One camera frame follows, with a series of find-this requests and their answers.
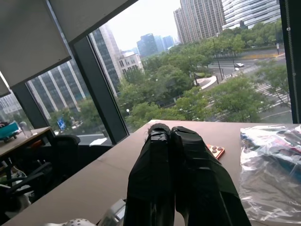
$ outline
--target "table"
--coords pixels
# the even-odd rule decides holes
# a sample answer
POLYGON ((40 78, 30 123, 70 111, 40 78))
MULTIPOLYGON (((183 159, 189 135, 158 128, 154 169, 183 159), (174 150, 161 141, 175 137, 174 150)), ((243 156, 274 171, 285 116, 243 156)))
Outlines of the table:
POLYGON ((12 151, 27 145, 29 142, 40 138, 41 136, 47 136, 47 133, 51 132, 51 127, 44 127, 40 129, 32 130, 32 136, 26 137, 22 132, 17 135, 17 139, 11 138, 8 143, 0 143, 0 158, 9 155, 12 151))
MULTIPOLYGON (((97 223, 112 204, 126 198, 128 175, 140 154, 148 128, 157 122, 165 123, 170 128, 187 127, 199 133, 207 144, 225 147, 226 153, 220 161, 238 188, 240 128, 260 124, 152 120, 4 226, 40 226, 43 223, 63 223, 73 218, 85 218, 97 223)), ((177 212, 174 225, 184 226, 183 218, 177 212)))

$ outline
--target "road sign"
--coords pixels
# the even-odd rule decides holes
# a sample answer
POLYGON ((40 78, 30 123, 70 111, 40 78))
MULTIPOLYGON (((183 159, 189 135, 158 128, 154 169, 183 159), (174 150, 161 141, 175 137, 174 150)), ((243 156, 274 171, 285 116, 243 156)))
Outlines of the road sign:
POLYGON ((65 124, 63 118, 59 118, 59 119, 57 120, 57 124, 58 124, 58 127, 59 127, 61 130, 65 130, 66 124, 65 124))

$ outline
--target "building facade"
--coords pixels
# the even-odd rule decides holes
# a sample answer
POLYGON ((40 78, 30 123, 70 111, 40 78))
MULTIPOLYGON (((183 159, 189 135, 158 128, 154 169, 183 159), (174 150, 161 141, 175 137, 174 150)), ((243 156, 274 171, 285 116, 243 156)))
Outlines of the building facade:
POLYGON ((131 70, 143 70, 141 59, 139 55, 134 52, 127 52, 119 57, 119 68, 123 75, 126 75, 126 73, 131 70))
POLYGON ((213 37, 225 24, 222 0, 181 0, 174 18, 181 43, 213 37))
MULTIPOLYGON (((114 94, 117 95, 122 73, 118 66, 120 51, 114 36, 106 24, 89 36, 95 47, 97 57, 102 63, 107 80, 114 94)), ((78 102, 90 95, 73 59, 31 79, 27 84, 48 119, 52 112, 64 108, 79 111, 78 102)))
POLYGON ((171 37, 170 35, 164 37, 164 38, 163 38, 163 42, 164 42, 165 50, 168 49, 169 47, 174 46, 174 40, 173 40, 173 37, 171 37))
POLYGON ((256 23, 271 23, 281 17, 278 0, 222 0, 226 24, 223 29, 239 27, 241 22, 248 28, 256 23))
POLYGON ((141 57, 148 57, 159 52, 153 34, 141 36, 141 40, 137 42, 137 46, 141 57))

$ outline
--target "phone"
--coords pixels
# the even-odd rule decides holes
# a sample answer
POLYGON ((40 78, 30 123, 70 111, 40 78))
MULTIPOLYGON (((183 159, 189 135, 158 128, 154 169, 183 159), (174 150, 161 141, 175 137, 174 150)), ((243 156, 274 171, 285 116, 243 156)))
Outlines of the phone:
POLYGON ((209 151, 213 154, 216 159, 220 159, 225 153, 225 148, 213 145, 207 145, 209 151))

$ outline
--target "lamp post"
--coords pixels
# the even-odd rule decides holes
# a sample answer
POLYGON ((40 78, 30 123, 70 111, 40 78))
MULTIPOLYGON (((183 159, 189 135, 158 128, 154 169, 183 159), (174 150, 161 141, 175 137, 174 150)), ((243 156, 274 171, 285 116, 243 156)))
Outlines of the lamp post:
POLYGON ((231 44, 231 39, 229 39, 229 44, 230 44, 231 51, 232 51, 232 61, 233 61, 233 66, 234 66, 234 70, 235 70, 235 63, 234 63, 234 56, 233 56, 233 47, 232 47, 232 44, 231 44))
MULTIPOLYGON (((189 58, 189 63, 192 67, 190 56, 188 56, 188 58, 189 58)), ((193 73, 193 76, 194 76, 194 80, 196 81, 196 86, 198 86, 198 81, 197 81, 197 78, 196 78, 196 74, 194 72, 192 72, 192 73, 193 73)))
POLYGON ((221 73, 221 78, 222 78, 222 71, 221 71, 221 66, 220 66, 220 61, 218 60, 218 56, 216 54, 216 48, 215 48, 215 42, 214 42, 214 38, 212 38, 213 40, 213 46, 214 46, 214 53, 215 53, 215 57, 217 59, 217 63, 218 63, 218 68, 220 69, 220 73, 221 73))

